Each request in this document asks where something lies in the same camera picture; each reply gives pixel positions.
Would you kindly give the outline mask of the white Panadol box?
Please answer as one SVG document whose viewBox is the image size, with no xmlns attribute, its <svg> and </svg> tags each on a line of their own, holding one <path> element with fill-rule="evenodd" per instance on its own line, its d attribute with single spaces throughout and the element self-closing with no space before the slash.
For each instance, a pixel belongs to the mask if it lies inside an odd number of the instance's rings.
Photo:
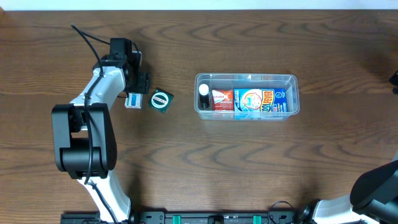
<svg viewBox="0 0 398 224">
<path fill-rule="evenodd" d="M 127 109 L 141 109 L 143 101 L 143 94 L 141 93 L 128 93 L 125 100 L 125 107 Z"/>
</svg>

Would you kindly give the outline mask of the small dark medicine bottle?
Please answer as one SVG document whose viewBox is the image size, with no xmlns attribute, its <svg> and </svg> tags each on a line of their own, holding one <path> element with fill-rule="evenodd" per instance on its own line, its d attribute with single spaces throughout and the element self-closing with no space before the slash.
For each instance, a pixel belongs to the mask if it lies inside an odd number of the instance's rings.
<svg viewBox="0 0 398 224">
<path fill-rule="evenodd" d="M 207 84 L 201 84 L 198 87 L 198 92 L 199 92 L 199 100 L 201 107 L 203 109 L 206 109 L 210 106 L 210 89 Z"/>
</svg>

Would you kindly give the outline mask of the red Panadol ActiFast box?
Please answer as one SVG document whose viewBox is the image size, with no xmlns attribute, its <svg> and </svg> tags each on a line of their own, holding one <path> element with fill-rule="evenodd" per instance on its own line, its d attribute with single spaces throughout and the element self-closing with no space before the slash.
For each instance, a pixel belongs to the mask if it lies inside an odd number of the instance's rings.
<svg viewBox="0 0 398 224">
<path fill-rule="evenodd" d="M 233 111 L 233 90 L 212 90 L 213 109 L 215 111 Z"/>
</svg>

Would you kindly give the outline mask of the blue Cool Fever box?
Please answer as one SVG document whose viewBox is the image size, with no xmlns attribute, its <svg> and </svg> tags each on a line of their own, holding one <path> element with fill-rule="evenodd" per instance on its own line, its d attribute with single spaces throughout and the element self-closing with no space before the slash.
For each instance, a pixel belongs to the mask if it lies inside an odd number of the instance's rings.
<svg viewBox="0 0 398 224">
<path fill-rule="evenodd" d="M 287 112 L 287 95 L 283 88 L 235 88 L 235 119 L 262 119 Z"/>
</svg>

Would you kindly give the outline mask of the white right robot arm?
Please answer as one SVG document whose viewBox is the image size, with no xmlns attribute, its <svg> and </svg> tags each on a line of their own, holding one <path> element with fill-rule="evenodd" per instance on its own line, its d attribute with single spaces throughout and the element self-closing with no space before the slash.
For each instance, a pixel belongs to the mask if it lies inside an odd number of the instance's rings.
<svg viewBox="0 0 398 224">
<path fill-rule="evenodd" d="M 298 220 L 302 223 L 397 223 L 397 157 L 361 175 L 349 195 L 307 205 Z"/>
</svg>

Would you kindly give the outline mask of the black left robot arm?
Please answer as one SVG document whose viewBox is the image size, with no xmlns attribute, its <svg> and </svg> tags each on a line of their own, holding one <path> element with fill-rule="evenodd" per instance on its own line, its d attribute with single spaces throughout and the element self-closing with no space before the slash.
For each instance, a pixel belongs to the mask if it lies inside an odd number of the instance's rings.
<svg viewBox="0 0 398 224">
<path fill-rule="evenodd" d="M 98 207 L 96 213 L 63 214 L 61 223 L 139 223 L 114 171 L 118 153 L 109 111 L 122 92 L 149 92 L 150 76 L 140 70 L 141 62 L 133 41 L 112 38 L 83 92 L 52 109 L 56 166 L 84 186 Z"/>
</svg>

